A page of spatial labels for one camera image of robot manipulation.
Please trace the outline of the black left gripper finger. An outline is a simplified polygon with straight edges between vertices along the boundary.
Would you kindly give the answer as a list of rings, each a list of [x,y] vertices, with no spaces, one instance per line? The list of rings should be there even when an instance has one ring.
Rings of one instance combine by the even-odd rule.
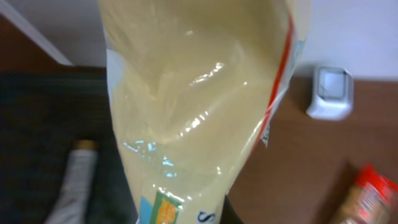
[[[227,196],[224,198],[221,224],[243,224]]]

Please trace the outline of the yellow snack bag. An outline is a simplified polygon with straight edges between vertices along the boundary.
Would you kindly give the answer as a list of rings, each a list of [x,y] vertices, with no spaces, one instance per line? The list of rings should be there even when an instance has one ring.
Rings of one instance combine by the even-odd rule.
[[[289,87],[310,1],[108,0],[114,135],[139,223],[219,223]]]

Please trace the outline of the white tube gold cap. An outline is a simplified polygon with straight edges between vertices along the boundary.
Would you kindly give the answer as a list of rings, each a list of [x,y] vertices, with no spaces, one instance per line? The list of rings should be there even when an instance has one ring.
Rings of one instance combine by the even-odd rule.
[[[45,224],[85,222],[97,158],[98,147],[94,140],[75,141],[68,155],[58,199],[47,215]]]

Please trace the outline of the spaghetti pasta packet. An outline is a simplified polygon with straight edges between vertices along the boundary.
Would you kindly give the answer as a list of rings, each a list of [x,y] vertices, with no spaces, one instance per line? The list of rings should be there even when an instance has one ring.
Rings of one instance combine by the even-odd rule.
[[[397,184],[363,166],[331,224],[386,224],[397,205]]]

